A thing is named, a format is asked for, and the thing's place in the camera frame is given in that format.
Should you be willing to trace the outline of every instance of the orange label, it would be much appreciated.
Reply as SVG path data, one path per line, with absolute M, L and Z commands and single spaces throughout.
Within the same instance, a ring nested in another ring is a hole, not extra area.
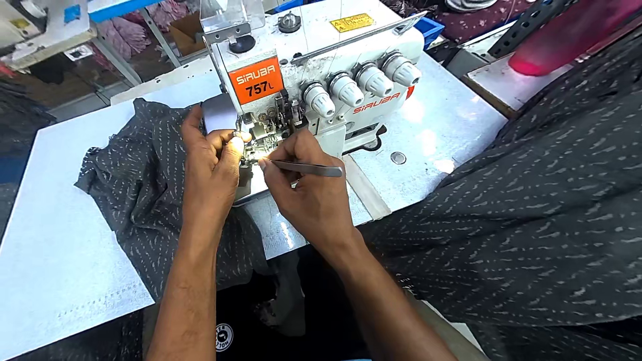
M 228 74 L 241 105 L 283 89 L 283 78 L 277 57 L 262 60 Z

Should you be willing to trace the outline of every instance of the pink fabric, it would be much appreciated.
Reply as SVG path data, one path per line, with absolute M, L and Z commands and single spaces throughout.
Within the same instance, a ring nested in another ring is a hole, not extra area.
M 163 0 L 158 4 L 148 5 L 146 8 L 156 26 L 165 33 L 169 31 L 169 24 L 172 21 L 185 17 L 189 13 L 187 5 L 179 4 L 174 0 Z
M 442 13 L 435 20 L 446 26 L 444 37 L 461 44 L 506 24 L 531 5 L 526 0 L 498 0 L 490 8 L 471 13 Z
M 102 53 L 100 50 L 98 50 L 98 48 L 97 48 L 93 43 L 88 42 L 88 43 L 86 43 L 86 45 L 89 45 L 89 46 L 91 47 L 91 49 L 92 49 L 92 50 L 93 50 L 93 52 L 94 52 L 94 54 L 93 54 L 92 58 L 93 58 L 93 59 L 94 59 L 94 60 L 95 60 L 95 61 L 96 61 L 100 66 L 102 66 L 103 68 L 105 68 L 105 69 L 107 69 L 107 70 L 111 70 L 111 71 L 116 70 L 116 68 L 114 68 L 114 65 L 112 65 L 112 63 L 111 63 L 109 60 L 107 60 L 107 58 L 105 58 L 105 56 L 103 55 L 103 53 Z
M 98 28 L 98 36 L 103 37 L 105 42 L 109 43 L 123 59 L 129 60 L 132 58 L 132 47 L 118 33 L 111 20 L 101 21 L 96 27 Z
M 127 21 L 131 21 L 134 24 L 143 25 L 143 26 L 147 25 L 145 23 L 145 19 L 143 19 L 143 16 L 141 15 L 141 12 L 138 10 L 134 10 L 133 12 L 124 14 L 123 19 Z
M 132 47 L 132 50 L 135 53 L 138 54 L 142 52 L 145 50 L 147 45 L 152 43 L 152 41 L 147 38 L 145 28 L 142 26 L 134 24 L 131 21 L 127 21 L 122 17 L 115 17 L 112 19 L 112 22 L 120 36 L 122 36 L 123 40 Z

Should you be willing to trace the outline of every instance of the left hand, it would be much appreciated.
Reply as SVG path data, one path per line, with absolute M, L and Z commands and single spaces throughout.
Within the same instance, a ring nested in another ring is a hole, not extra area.
M 239 183 L 239 161 L 245 142 L 252 136 L 233 129 L 213 130 L 203 136 L 198 128 L 203 112 L 192 107 L 183 121 L 181 133 L 186 146 L 183 226 L 196 225 L 201 230 L 222 228 L 232 207 Z

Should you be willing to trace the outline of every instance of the tweezers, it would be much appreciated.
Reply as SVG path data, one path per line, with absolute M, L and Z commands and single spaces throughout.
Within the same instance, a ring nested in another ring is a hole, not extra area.
M 303 174 L 320 175 L 321 177 L 341 177 L 343 168 L 335 166 L 322 166 L 320 164 L 297 163 L 289 161 L 271 161 L 280 169 L 291 170 Z

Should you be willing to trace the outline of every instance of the logo on t-shirt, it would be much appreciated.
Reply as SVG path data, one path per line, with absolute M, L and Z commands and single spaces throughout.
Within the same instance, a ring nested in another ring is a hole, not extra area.
M 216 352 L 225 351 L 232 344 L 234 332 L 227 323 L 216 326 Z

